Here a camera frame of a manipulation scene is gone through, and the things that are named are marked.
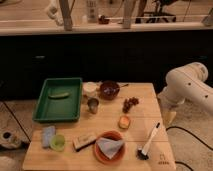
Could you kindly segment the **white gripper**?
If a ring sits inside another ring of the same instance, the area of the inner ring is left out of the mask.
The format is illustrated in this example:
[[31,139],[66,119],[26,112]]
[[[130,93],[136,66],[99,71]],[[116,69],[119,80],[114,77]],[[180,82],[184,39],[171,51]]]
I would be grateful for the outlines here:
[[174,108],[162,107],[161,108],[162,120],[165,127],[168,127],[176,117],[176,111]]

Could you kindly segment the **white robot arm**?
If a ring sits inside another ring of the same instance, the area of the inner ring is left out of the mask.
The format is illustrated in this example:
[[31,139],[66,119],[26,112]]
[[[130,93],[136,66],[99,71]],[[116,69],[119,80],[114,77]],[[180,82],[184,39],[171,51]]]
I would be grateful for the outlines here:
[[213,87],[205,84],[207,78],[208,69],[200,62],[174,68],[166,74],[166,86],[157,95],[165,126],[172,123],[176,116],[175,108],[186,99],[213,114]]

